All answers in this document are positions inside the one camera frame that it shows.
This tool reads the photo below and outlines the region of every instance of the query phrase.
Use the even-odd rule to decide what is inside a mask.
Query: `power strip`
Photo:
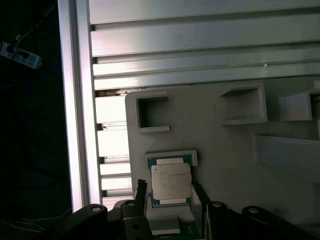
[[[17,54],[14,56],[14,53],[8,52],[7,47],[10,46],[7,42],[2,42],[0,55],[4,56],[7,59],[13,60],[17,63],[23,64],[32,69],[38,69],[42,64],[42,58],[38,55],[33,54],[32,52],[23,50],[21,48],[17,49],[17,53],[28,53],[28,57],[24,58],[21,54]]]

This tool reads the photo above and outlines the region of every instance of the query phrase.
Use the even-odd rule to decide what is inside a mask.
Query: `vertical aluminum profile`
[[[72,211],[89,204],[76,0],[58,0]]]
[[[87,169],[87,184],[91,204],[102,204],[101,176],[98,154],[98,134],[94,74],[91,52],[89,1],[77,0],[79,66],[83,110],[83,131]]]

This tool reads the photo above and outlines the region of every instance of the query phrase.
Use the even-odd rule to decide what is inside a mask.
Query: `black mechanical part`
[[[288,240],[279,236],[267,224],[254,220],[246,215],[229,209],[229,215],[233,220],[240,239],[246,240]]]
[[[140,203],[128,200],[121,204],[122,239],[151,240],[152,232]]]
[[[238,240],[240,236],[233,219],[229,215],[227,205],[213,201],[206,206],[208,240]]]
[[[273,213],[258,206],[247,206],[242,209],[242,215],[248,216],[266,224],[270,232],[279,236],[279,239],[317,240],[294,224],[274,215]]]
[[[135,204],[142,208],[144,216],[147,214],[147,183],[146,180],[139,179],[136,191],[134,193]]]
[[[120,207],[114,207],[108,212],[107,224],[103,228],[105,239],[119,240],[122,232],[122,219]]]
[[[211,203],[210,198],[202,185],[194,181],[191,186],[191,212],[193,214],[198,232],[202,238],[207,236],[207,205]]]
[[[95,239],[101,236],[101,230],[107,224],[108,210],[100,204],[89,204],[57,224],[39,233],[35,240],[67,240],[90,236]]]

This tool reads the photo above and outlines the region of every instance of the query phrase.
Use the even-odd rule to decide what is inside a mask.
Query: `metal frame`
[[[88,5],[58,0],[73,212],[102,203]]]
[[[319,75],[319,8],[320,0],[58,0],[73,211],[106,202],[102,190],[113,200],[132,194],[128,169],[116,165],[129,162],[124,95],[95,91]]]

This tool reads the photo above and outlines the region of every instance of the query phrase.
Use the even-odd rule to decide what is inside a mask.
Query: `dark background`
[[[55,4],[1,2],[0,43],[43,19],[18,46],[42,58],[39,69],[0,56],[1,239],[29,239],[71,213],[58,6],[43,18]]]

